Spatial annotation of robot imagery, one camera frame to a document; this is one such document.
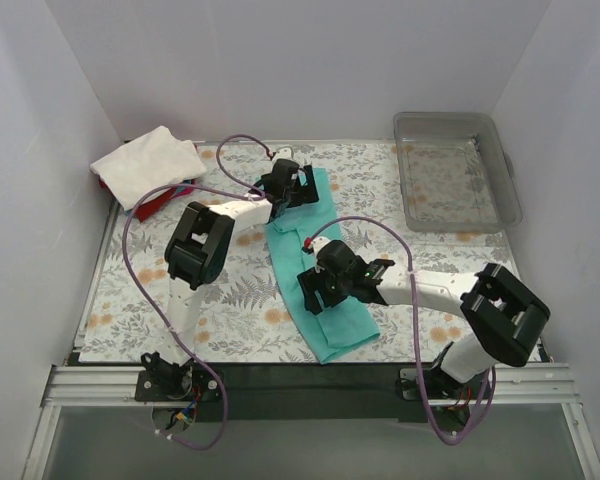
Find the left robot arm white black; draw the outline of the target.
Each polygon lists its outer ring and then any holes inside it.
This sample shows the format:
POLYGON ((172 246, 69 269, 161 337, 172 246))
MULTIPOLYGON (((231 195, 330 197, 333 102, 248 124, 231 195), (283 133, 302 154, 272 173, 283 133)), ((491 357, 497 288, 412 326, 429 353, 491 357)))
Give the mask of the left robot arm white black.
POLYGON ((206 287, 223 271, 233 237, 266 225, 291 208, 318 201, 313 167, 278 158, 244 199, 211 207, 199 202, 187 205, 164 255, 169 277, 167 333, 154 353, 141 357, 152 384, 164 395, 180 400, 192 390, 193 377, 185 364, 191 359, 196 317, 206 287))

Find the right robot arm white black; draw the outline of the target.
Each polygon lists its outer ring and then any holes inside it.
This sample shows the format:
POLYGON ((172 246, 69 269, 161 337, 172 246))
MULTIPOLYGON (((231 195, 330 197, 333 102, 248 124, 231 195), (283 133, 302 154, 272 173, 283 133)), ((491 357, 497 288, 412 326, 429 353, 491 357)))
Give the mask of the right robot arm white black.
POLYGON ((476 274, 409 272, 389 259, 365 261, 341 240, 308 239, 314 266, 299 274, 306 310, 319 314, 348 299, 383 306, 423 307, 464 318, 470 334, 453 341, 423 372, 427 390, 455 397, 498 363, 527 364, 550 318, 548 306, 506 267, 488 263, 476 274))

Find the teal t shirt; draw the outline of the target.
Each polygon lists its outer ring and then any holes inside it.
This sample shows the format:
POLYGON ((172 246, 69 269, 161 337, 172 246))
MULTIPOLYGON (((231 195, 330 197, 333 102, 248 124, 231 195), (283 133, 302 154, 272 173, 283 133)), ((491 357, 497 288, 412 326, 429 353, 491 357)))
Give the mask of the teal t shirt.
POLYGON ((319 201, 287 210, 265 226, 266 241, 284 304, 316 359, 329 363, 376 340, 380 331, 366 306, 348 297, 327 307, 327 287, 304 242, 337 218, 327 170, 314 170, 319 201))

